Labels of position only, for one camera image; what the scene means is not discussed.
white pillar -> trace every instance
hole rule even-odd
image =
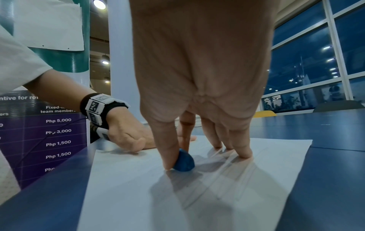
[[[129,110],[145,122],[134,73],[132,18],[128,0],[108,0],[111,95],[130,104]]]

yellow chair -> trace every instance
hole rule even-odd
[[[256,112],[254,118],[270,117],[270,116],[276,116],[276,114],[273,111],[261,111],[261,112]]]

gray chair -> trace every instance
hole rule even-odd
[[[361,103],[354,100],[342,100],[333,101],[328,103],[318,104],[313,112],[331,112],[340,110],[350,110],[350,109],[362,109],[365,108]]]

white shirt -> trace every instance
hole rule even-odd
[[[0,95],[52,69],[0,25]],[[0,205],[20,191],[14,173],[0,150]]]
[[[0,25],[0,95],[36,79],[52,69]]]

chair backrest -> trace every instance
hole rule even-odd
[[[365,108],[361,103],[354,100],[342,100],[333,101],[328,103],[318,104],[313,112],[331,112],[340,110],[350,110],[350,109],[361,109]]]
[[[270,117],[270,116],[276,116],[276,114],[273,111],[261,111],[261,112],[256,112],[254,118]]]

